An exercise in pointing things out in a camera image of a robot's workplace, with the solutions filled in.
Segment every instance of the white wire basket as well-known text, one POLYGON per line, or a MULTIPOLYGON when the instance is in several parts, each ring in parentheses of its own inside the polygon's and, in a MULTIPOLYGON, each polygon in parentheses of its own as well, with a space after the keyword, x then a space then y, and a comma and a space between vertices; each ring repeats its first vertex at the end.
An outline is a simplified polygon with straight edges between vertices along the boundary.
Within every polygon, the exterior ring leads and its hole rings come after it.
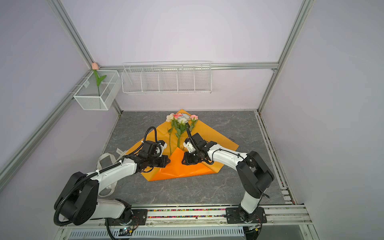
POLYGON ((108 110, 121 88, 120 75, 116 70, 98 70, 97 73, 100 77, 107 75, 100 83, 100 95, 93 73, 73 95, 84 110, 108 110))
POLYGON ((210 62, 171 63, 124 63, 122 91, 126 94, 212 92, 210 62))

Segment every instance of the gray marble tabletop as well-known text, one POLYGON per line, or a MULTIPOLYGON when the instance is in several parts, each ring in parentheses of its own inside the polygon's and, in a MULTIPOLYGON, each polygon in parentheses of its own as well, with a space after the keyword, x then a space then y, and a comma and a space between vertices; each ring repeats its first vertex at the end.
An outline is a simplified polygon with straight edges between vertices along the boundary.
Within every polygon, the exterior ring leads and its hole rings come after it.
MULTIPOLYGON (((123 151, 143 138, 150 126, 162 124, 170 112, 123 112, 106 152, 116 157, 116 148, 123 151)), ((257 120, 253 111, 194 111, 199 120, 239 145, 237 151, 256 151, 272 170, 257 120)), ((110 161, 102 161, 103 167, 110 161)), ((217 174, 184 177, 148 182, 141 174, 118 181, 115 192, 104 199, 120 198, 130 204, 239 204, 244 188, 235 170, 223 166, 217 174)), ((284 204, 280 187, 275 180, 265 192, 261 204, 284 204)))

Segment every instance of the mesh basket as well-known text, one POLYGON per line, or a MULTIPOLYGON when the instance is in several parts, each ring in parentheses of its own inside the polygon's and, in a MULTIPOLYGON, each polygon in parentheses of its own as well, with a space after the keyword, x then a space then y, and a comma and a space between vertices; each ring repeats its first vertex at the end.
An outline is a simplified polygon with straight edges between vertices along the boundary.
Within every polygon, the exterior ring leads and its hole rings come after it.
POLYGON ((125 67, 121 82, 126 94, 212 92, 210 64, 125 67))
POLYGON ((74 98, 84 110, 108 110, 121 88, 119 73, 116 70, 98 70, 99 76, 107 75, 99 86, 92 73, 74 94, 74 98))

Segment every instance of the yellow wrapping paper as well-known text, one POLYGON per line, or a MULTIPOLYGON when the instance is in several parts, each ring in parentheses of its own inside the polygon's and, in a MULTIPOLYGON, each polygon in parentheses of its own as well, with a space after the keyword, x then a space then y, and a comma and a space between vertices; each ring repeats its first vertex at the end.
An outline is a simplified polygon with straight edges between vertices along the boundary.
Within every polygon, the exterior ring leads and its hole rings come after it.
MULTIPOLYGON (((177 113, 187 113, 184 110, 180 110, 177 113)), ((171 123, 170 122, 164 122, 157 128, 157 139, 165 141, 168 146, 164 150, 164 155, 168 155, 171 162, 165 167, 165 168, 159 168, 155 167, 151 172, 148 173, 141 173, 145 179, 148 181, 156 181, 156 180, 164 180, 164 179, 172 179, 172 178, 178 178, 178 177, 191 177, 191 176, 197 176, 197 175, 204 175, 204 174, 212 174, 212 173, 218 173, 220 169, 223 167, 222 163, 215 162, 212 165, 208 165, 205 162, 196 164, 196 165, 183 165, 181 164, 181 160, 184 157, 184 151, 182 143, 185 141, 186 138, 188 138, 187 132, 184 132, 181 135, 180 138, 180 148, 177 148, 177 137, 175 135, 176 130, 174 129, 171 133, 171 135, 168 134, 168 130, 171 129, 171 123)), ((201 137, 206 141, 214 141, 220 144, 221 146, 231 149, 233 151, 236 151, 239 147, 236 143, 232 142, 216 130, 209 127, 207 124, 203 123, 200 119, 196 123, 195 128, 192 130, 191 134, 199 133, 201 137)), ((131 152, 138 148, 141 144, 141 139, 139 142, 137 142, 135 145, 133 145, 128 152, 131 152)), ((147 140, 155 141, 155 132, 152 131, 147 135, 147 140)))

